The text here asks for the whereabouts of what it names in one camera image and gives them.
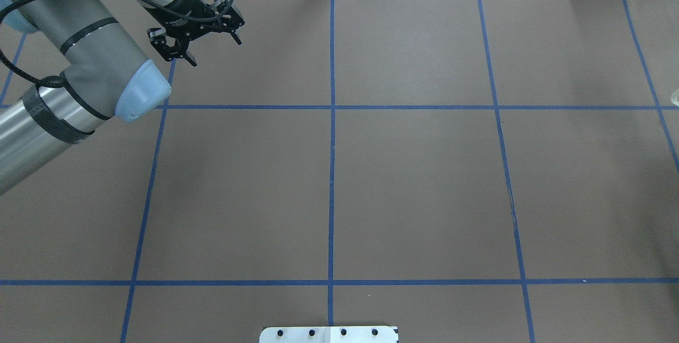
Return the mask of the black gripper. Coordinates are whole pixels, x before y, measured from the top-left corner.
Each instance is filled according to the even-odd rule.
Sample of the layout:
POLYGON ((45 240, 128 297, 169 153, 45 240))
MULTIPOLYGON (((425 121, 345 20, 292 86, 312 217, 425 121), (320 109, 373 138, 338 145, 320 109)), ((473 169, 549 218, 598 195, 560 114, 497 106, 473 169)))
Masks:
POLYGON ((228 33, 237 45, 242 45, 238 31, 240 27, 245 25, 245 20, 239 9, 233 3, 230 3, 229 0, 214 0, 212 4, 214 14, 209 12, 207 4, 202 2, 202 0, 151 1, 159 5, 162 4, 163 8, 168 11, 194 17, 195 19, 210 19, 214 17, 214 14, 217 16, 215 21, 197 22, 195 20, 182 19, 177 15, 170 14, 153 6, 146 6, 146 12, 163 27, 148 28, 147 37, 151 46, 167 62, 172 62, 175 59, 185 59, 192 67, 197 66, 196 58, 188 48, 190 41, 192 41, 190 33, 197 31, 201 25, 214 24, 213 31, 215 33, 228 33), (174 43, 170 45, 168 43, 168 35, 180 37, 174 38, 174 43))

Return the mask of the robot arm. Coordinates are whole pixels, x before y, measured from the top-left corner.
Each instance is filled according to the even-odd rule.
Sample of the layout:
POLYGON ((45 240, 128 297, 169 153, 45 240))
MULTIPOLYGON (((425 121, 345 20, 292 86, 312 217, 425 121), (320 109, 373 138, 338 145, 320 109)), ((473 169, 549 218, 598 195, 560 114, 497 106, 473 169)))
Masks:
MULTIPOLYGON (((209 33, 228 33, 241 44, 245 20, 234 0, 136 1, 159 24, 146 34, 163 60, 196 66, 189 44, 209 33)), ((69 62, 58 75, 37 79, 2 55, 9 70, 31 82, 2 112, 2 193, 110 118, 137 120, 171 95, 154 60, 101 0, 2 0, 2 23, 44 34, 69 62)))

